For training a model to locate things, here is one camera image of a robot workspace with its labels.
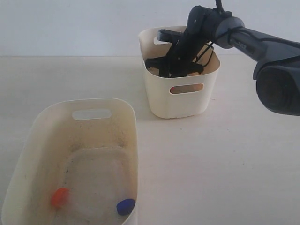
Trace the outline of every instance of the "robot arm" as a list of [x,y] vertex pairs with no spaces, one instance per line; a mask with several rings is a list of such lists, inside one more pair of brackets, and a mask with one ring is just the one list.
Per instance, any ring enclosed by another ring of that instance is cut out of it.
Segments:
[[261,103],[269,110],[300,116],[300,43],[245,28],[232,12],[195,6],[183,33],[160,30],[158,39],[172,46],[166,56],[147,59],[146,67],[159,69],[161,77],[181,77],[203,72],[197,54],[207,45],[237,48],[257,62],[253,79]]

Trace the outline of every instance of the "orange object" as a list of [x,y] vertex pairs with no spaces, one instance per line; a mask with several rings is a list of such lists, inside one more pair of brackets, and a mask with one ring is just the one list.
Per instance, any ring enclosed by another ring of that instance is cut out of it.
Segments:
[[69,199],[70,190],[65,187],[60,187],[51,197],[51,205],[55,208],[61,208]]

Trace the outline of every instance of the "table surface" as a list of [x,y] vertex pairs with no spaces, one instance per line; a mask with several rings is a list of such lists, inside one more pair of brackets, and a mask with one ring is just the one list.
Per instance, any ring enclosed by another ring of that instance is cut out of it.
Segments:
[[139,57],[0,58],[0,206],[36,116],[60,101],[121,98],[136,113],[139,225],[298,225],[300,118],[260,103],[243,55],[222,55],[209,107],[164,120]]

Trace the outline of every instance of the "blue object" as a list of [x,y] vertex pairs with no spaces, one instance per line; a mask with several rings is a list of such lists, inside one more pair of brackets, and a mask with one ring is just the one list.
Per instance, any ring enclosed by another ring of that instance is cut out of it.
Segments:
[[117,204],[117,212],[121,216],[129,215],[135,207],[135,200],[128,198]]

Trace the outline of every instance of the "white plastic bin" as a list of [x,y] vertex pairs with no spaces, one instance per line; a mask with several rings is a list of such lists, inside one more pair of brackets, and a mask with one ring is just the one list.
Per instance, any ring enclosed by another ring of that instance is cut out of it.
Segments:
[[[183,32],[185,26],[159,27],[144,30],[139,34],[139,43],[143,62],[147,58],[165,56],[171,44],[155,44],[161,29]],[[209,61],[212,49],[209,49],[200,64]],[[203,113],[210,101],[211,93],[221,63],[215,53],[201,75],[179,78],[162,78],[157,70],[147,70],[144,63],[144,79],[151,111],[161,118],[180,118]]]
[[[123,177],[114,179],[116,163]],[[75,100],[45,109],[35,120],[2,209],[3,225],[137,225],[138,155],[135,113],[115,98]],[[52,194],[71,190],[90,215],[56,210]],[[128,216],[116,205],[135,200]]]

